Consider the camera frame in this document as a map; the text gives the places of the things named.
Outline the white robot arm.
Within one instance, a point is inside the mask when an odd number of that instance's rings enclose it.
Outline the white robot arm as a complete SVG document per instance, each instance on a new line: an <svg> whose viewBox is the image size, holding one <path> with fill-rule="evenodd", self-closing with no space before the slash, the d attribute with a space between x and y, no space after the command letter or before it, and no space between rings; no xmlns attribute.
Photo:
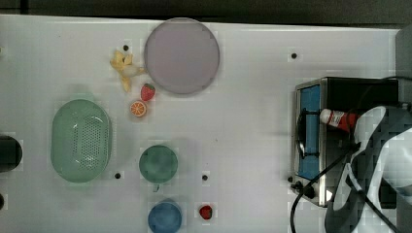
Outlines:
<svg viewBox="0 0 412 233"><path fill-rule="evenodd" d="M411 113L368 110L356 122L354 142L326 210L326 233L400 233L382 213L379 190L387 183L411 201Z"/></svg>

